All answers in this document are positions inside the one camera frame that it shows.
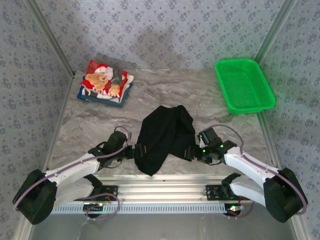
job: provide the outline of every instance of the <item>marble surface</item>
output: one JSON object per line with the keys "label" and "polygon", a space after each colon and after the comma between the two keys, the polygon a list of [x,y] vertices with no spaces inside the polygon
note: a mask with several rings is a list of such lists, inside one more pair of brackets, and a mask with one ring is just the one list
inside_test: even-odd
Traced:
{"label": "marble surface", "polygon": [[[213,125],[226,124],[243,137],[244,150],[262,162],[273,165],[266,148],[256,114],[232,115],[228,112],[214,69],[136,69],[133,87],[123,108],[77,99],[82,72],[77,72],[72,83],[61,129],[49,168],[72,162],[90,148],[108,140],[114,127],[124,126],[132,132],[129,144],[135,144],[142,120],[159,105],[184,105],[193,117],[195,132]],[[222,140],[240,143],[230,130],[215,128]],[[115,169],[102,169],[108,175],[143,174],[133,159],[125,160]],[[169,155],[157,174],[230,174],[234,168],[220,164],[208,166],[199,161]]]}

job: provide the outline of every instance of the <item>wall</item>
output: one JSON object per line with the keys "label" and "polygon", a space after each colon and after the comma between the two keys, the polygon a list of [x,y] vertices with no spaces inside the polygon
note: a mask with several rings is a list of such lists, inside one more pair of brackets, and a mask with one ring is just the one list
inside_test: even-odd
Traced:
{"label": "wall", "polygon": [[283,0],[37,0],[75,70],[214,67],[257,53]]}
{"label": "wall", "polygon": [[320,2],[298,0],[262,62],[276,95],[267,120],[284,166],[297,175],[320,239]]}
{"label": "wall", "polygon": [[20,214],[12,199],[42,168],[69,78],[22,0],[0,2],[0,239]]}

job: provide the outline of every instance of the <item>wire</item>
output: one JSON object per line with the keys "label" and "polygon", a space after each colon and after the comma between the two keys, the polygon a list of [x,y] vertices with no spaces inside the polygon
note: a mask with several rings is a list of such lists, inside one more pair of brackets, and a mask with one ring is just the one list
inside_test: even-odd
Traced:
{"label": "wire", "polygon": [[262,170],[264,170],[264,171],[266,171],[266,172],[269,172],[269,173],[271,173],[271,174],[273,174],[273,175],[276,175],[277,177],[279,177],[281,180],[283,180],[286,184],[288,184],[288,185],[295,191],[295,193],[296,193],[296,194],[299,196],[299,198],[301,199],[302,205],[303,205],[302,211],[301,211],[301,212],[298,212],[297,215],[302,215],[302,214],[304,214],[304,213],[307,211],[307,202],[306,202],[303,194],[299,191],[299,189],[298,189],[295,185],[293,185],[292,182],[290,182],[290,181],[289,181],[288,179],[286,179],[284,176],[280,175],[278,172],[273,171],[273,170],[271,170],[271,169],[269,169],[269,168],[267,168],[267,167],[265,167],[265,166],[263,166],[263,165],[260,165],[260,164],[258,164],[258,163],[256,163],[256,162],[252,161],[252,160],[251,160],[250,158],[248,158],[246,155],[244,155],[243,147],[244,147],[245,141],[244,141],[244,139],[240,136],[240,134],[239,134],[236,130],[234,130],[232,127],[227,126],[227,125],[224,125],[224,124],[214,124],[214,125],[210,126],[210,128],[214,128],[214,127],[225,127],[225,128],[230,129],[231,131],[233,131],[233,132],[238,136],[238,138],[239,138],[240,141],[241,141],[241,146],[240,146],[240,154],[241,154],[241,156],[242,156],[245,160],[247,160],[249,163],[251,163],[252,165],[254,165],[254,166],[256,166],[256,167],[258,167],[258,168],[260,168],[260,169],[262,169]]}
{"label": "wire", "polygon": [[94,196],[87,196],[87,197],[82,197],[82,198],[79,198],[79,200],[89,200],[89,199],[94,199],[94,198],[97,198],[97,197],[102,197],[102,196],[108,196],[109,197],[113,197],[115,198],[115,200],[117,201],[118,203],[118,206],[116,207],[115,211],[109,215],[109,216],[106,216],[106,217],[100,217],[100,218],[92,218],[92,217],[89,217],[89,212],[91,211],[91,209],[93,209],[95,206],[92,206],[92,207],[89,207],[86,212],[85,212],[85,216],[88,220],[93,220],[93,221],[100,221],[100,220],[106,220],[106,219],[110,219],[112,217],[114,217],[119,211],[120,211],[120,200],[119,198],[112,194],[112,193],[101,193],[101,194],[97,194],[97,195],[94,195]]}
{"label": "wire", "polygon": [[106,169],[115,169],[117,167],[119,167],[122,164],[122,159],[120,161],[120,163],[117,166],[105,166]]}
{"label": "wire", "polygon": [[44,181],[48,180],[49,178],[52,178],[56,175],[59,175],[63,172],[65,172],[66,170],[69,170],[79,164],[83,164],[85,162],[88,162],[90,160],[96,160],[96,159],[103,159],[103,158],[109,158],[109,157],[112,157],[118,153],[120,153],[122,150],[124,150],[127,146],[128,146],[128,141],[129,141],[129,138],[124,142],[123,144],[123,147],[121,147],[119,150],[113,152],[113,153],[110,153],[110,154],[107,154],[107,155],[102,155],[102,156],[92,156],[92,157],[88,157],[86,159],[83,159],[83,160],[79,160],[77,162],[74,162],[73,164],[71,165],[68,165],[68,166],[65,166],[64,168],[56,171],[55,173],[52,173],[44,178],[41,178],[39,181],[36,181],[34,184],[32,184],[27,190],[25,190],[24,193],[21,194],[21,196],[17,199],[17,201],[15,202],[15,204],[13,205],[13,210],[14,211],[18,211],[18,205],[20,204],[20,202],[22,201],[22,199],[24,199],[24,197],[31,191],[33,190],[36,186],[38,186],[39,184],[43,183]]}
{"label": "wire", "polygon": [[116,126],[113,132],[115,132],[117,129],[123,129],[127,134],[128,142],[131,140],[131,135],[132,135],[131,132],[128,131],[124,126]]}
{"label": "wire", "polygon": [[244,196],[240,196],[238,206],[241,206],[241,200],[246,201],[246,202],[244,202],[244,205],[243,205],[244,207],[246,207],[248,205],[247,198],[245,198]]}

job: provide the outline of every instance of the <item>black cloth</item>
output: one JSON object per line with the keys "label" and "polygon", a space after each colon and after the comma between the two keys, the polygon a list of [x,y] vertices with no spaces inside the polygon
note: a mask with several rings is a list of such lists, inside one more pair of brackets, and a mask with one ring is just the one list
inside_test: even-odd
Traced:
{"label": "black cloth", "polygon": [[146,154],[135,158],[138,169],[150,176],[162,166],[168,154],[185,159],[185,150],[194,146],[193,118],[182,105],[167,108],[159,106],[142,122],[137,144],[146,146]]}

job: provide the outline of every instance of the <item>patterned wallpaper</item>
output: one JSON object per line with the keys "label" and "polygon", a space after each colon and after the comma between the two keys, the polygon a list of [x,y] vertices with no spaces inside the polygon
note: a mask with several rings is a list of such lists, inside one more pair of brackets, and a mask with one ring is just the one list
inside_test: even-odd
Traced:
{"label": "patterned wallpaper", "polygon": [[22,0],[0,1],[0,239],[20,216],[12,199],[42,168],[69,82]]}
{"label": "patterned wallpaper", "polygon": [[299,0],[269,50],[262,71],[276,95],[267,111],[280,158],[309,200],[307,219],[320,239],[320,2]]}
{"label": "patterned wallpaper", "polygon": [[203,68],[254,57],[283,0],[36,0],[75,70]]}

